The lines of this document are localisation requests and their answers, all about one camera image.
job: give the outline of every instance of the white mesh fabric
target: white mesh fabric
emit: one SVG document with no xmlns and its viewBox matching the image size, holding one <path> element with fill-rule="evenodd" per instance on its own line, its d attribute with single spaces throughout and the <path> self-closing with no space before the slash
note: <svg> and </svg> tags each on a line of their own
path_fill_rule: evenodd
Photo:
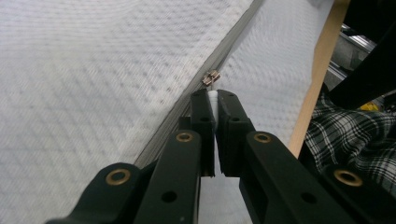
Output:
<svg viewBox="0 0 396 224">
<path fill-rule="evenodd" d="M 274 133 L 286 146 L 311 83 L 314 48 L 332 2 L 264 1 L 220 71 L 216 87 L 234 92 L 256 130 Z M 216 175 L 202 180 L 200 223 L 251 223 L 238 179 L 220 176 L 219 168 Z"/>
<path fill-rule="evenodd" d="M 65 216 L 133 163 L 250 3 L 1 1 L 0 223 Z"/>
</svg>

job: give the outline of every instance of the white fabric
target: white fabric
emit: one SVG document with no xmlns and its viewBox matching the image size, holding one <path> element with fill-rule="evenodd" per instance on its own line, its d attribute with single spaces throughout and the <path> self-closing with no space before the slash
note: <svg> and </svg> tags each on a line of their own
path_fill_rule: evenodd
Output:
<svg viewBox="0 0 396 224">
<path fill-rule="evenodd" d="M 100 169 L 133 163 L 250 4 L 1 1 L 0 223 L 66 216 Z M 265 1 L 222 69 L 219 85 L 240 97 L 259 130 L 284 142 L 330 5 Z M 202 200 L 208 192 L 204 183 Z M 240 195 L 222 196 L 200 211 L 201 222 L 249 222 Z M 224 198 L 235 203 L 218 208 Z M 229 219 L 231 211 L 244 215 Z"/>
<path fill-rule="evenodd" d="M 256 130 L 274 133 L 286 146 L 332 2 L 264 1 L 220 71 L 216 87 L 237 94 Z M 239 179 L 221 175 L 219 163 L 216 171 L 215 178 L 202 179 L 199 222 L 251 223 Z"/>
<path fill-rule="evenodd" d="M 133 163 L 251 0 L 0 2 L 0 223 L 66 216 Z"/>
</svg>

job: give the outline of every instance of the zipper slider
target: zipper slider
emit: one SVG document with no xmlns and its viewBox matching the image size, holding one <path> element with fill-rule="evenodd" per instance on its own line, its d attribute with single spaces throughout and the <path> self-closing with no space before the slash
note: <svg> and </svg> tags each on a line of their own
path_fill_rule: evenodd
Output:
<svg viewBox="0 0 396 224">
<path fill-rule="evenodd" d="M 210 72 L 206 72 L 204 75 L 204 79 L 202 79 L 202 82 L 206 87 L 211 86 L 215 81 L 217 81 L 220 78 L 220 73 L 218 70 L 212 70 Z"/>
</svg>

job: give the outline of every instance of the zipper teeth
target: zipper teeth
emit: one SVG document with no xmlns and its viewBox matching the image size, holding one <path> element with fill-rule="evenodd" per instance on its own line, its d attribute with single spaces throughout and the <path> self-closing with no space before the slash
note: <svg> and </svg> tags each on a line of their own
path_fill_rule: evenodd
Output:
<svg viewBox="0 0 396 224">
<path fill-rule="evenodd" d="M 191 82 L 190 86 L 185 90 L 185 92 L 188 92 L 189 94 L 182 95 L 182 97 L 180 97 L 175 103 L 174 107 L 163 120 L 163 123 L 160 125 L 157 132 L 152 136 L 134 162 L 135 166 L 143 168 L 160 157 L 169 133 L 177 130 L 178 118 L 185 117 L 190 114 L 190 93 L 198 91 L 203 87 L 204 85 L 202 84 L 201 79 L 198 80 L 198 83 L 195 80 L 194 82 Z"/>
</svg>

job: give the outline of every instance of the dotted fabric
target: dotted fabric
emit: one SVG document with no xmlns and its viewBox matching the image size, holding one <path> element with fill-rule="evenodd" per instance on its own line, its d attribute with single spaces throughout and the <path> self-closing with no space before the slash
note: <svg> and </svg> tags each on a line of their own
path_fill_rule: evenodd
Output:
<svg viewBox="0 0 396 224">
<path fill-rule="evenodd" d="M 66 216 L 133 163 L 251 0 L 0 2 L 0 223 Z"/>
<path fill-rule="evenodd" d="M 256 130 L 274 133 L 286 146 L 311 83 L 315 45 L 332 2 L 265 0 L 216 83 L 237 94 Z M 251 223 L 238 184 L 238 178 L 221 175 L 217 164 L 216 177 L 201 183 L 199 222 Z"/>
</svg>

